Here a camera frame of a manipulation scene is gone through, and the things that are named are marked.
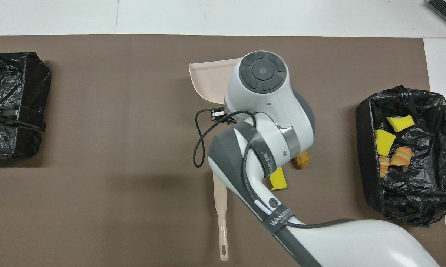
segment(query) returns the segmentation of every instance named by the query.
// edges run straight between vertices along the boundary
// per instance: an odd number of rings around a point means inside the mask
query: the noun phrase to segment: black button
[[[272,64],[267,59],[257,61],[252,67],[252,74],[254,77],[261,81],[266,81],[274,76],[275,69],[274,64]]]
[[[257,59],[263,59],[264,58],[264,52],[254,52],[251,54],[248,54],[241,60],[241,64],[251,66],[254,61]]]
[[[269,206],[271,206],[273,208],[277,208],[279,206],[279,201],[277,201],[275,198],[270,198]]]
[[[285,71],[285,65],[284,65],[284,63],[282,62],[282,60],[278,56],[276,56],[274,54],[270,54],[269,55],[269,60],[274,63],[275,68],[277,69],[277,71],[281,71],[281,72]]]
[[[262,84],[262,90],[263,91],[272,90],[272,89],[276,88],[278,85],[280,85],[281,82],[282,82],[282,77],[280,77],[279,75],[276,75],[274,77],[274,79]]]
[[[257,80],[251,75],[250,70],[243,69],[241,71],[241,76],[243,77],[245,83],[251,86],[251,88],[255,89],[257,87]]]

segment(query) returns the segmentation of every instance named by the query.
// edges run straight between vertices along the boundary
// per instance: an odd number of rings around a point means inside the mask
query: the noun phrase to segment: bread piece
[[[392,166],[402,166],[409,167],[411,163],[411,158],[413,156],[412,150],[407,147],[398,147],[394,150],[394,155],[391,157],[389,161],[389,165]]]
[[[299,166],[299,168],[307,168],[307,166],[310,164],[310,155],[309,152],[307,150],[305,150],[304,152],[302,152],[301,154],[299,154],[298,156],[296,156],[294,158],[295,163],[297,164],[297,166]]]
[[[386,176],[389,167],[389,159],[387,157],[379,156],[379,173],[381,178]]]

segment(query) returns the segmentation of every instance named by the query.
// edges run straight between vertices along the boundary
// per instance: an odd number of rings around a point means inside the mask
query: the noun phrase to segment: dustpan
[[[222,105],[234,66],[240,59],[192,63],[188,65],[190,78],[196,92],[211,104]],[[219,258],[228,260],[228,235],[226,231],[226,186],[213,174],[215,208],[218,215]]]

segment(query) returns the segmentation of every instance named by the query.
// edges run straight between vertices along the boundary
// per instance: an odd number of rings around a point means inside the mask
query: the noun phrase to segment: round button
[[[261,81],[266,81],[274,76],[274,64],[268,60],[257,61],[252,67],[252,74]]]
[[[279,206],[279,201],[277,201],[275,198],[269,199],[269,205],[273,208],[277,208]]]

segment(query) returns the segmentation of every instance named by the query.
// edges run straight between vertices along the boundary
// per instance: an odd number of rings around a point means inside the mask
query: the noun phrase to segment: black cable
[[[248,140],[248,144],[246,145],[246,148],[244,150],[244,155],[243,155],[243,162],[241,164],[241,175],[243,178],[243,182],[244,185],[246,186],[246,190],[248,190],[248,193],[250,194],[251,198],[253,201],[259,201],[261,204],[263,204],[268,210],[270,210],[270,208],[264,203],[264,201],[254,192],[251,183],[248,179],[248,174],[246,173],[246,164],[248,161],[248,154],[249,154],[249,150],[250,148],[252,148],[254,150],[254,147],[251,145],[251,140]],[[259,161],[259,163],[263,164],[261,157],[254,151],[254,155],[256,157],[256,159]]]
[[[288,221],[285,223],[285,225],[291,226],[294,228],[299,228],[299,229],[314,229],[314,228],[326,227],[326,226],[330,226],[330,225],[334,225],[334,224],[338,224],[338,223],[347,223],[349,221],[354,221],[354,220],[345,218],[345,219],[332,220],[332,221],[316,223],[316,224],[298,224],[298,223],[292,223],[292,222]]]
[[[240,110],[240,111],[236,111],[236,112],[233,112],[233,113],[230,113],[230,114],[226,114],[225,116],[221,117],[221,119],[217,120],[217,121],[216,121],[210,128],[208,128],[208,130],[206,130],[206,132],[204,132],[204,134],[201,134],[201,131],[200,131],[199,127],[198,127],[198,121],[197,121],[197,118],[198,118],[198,115],[201,114],[201,113],[204,112],[204,111],[205,111],[205,110],[201,110],[201,111],[199,111],[199,112],[196,114],[196,116],[195,116],[195,123],[196,123],[196,125],[197,125],[197,129],[198,129],[199,140],[198,140],[198,142],[196,143],[196,146],[195,146],[195,150],[194,150],[194,154],[193,154],[193,162],[194,162],[194,166],[197,167],[197,168],[201,167],[201,166],[203,165],[203,163],[205,162],[205,149],[204,149],[204,142],[203,142],[203,139],[204,139],[205,136],[206,136],[211,130],[213,130],[218,124],[223,123],[223,122],[227,121],[228,118],[233,117],[234,115],[238,115],[238,114],[247,114],[247,115],[249,115],[249,116],[252,118],[252,120],[253,120],[253,126],[254,126],[254,127],[255,127],[255,124],[256,124],[256,122],[255,122],[255,116],[254,116],[253,113],[250,113],[249,111],[246,111],[246,110]],[[200,144],[200,143],[202,143],[202,146],[201,146],[201,147],[203,148],[203,155],[201,156],[201,162],[200,162],[199,164],[197,164],[197,163],[196,163],[196,151],[198,150],[198,147],[199,147],[199,144]]]

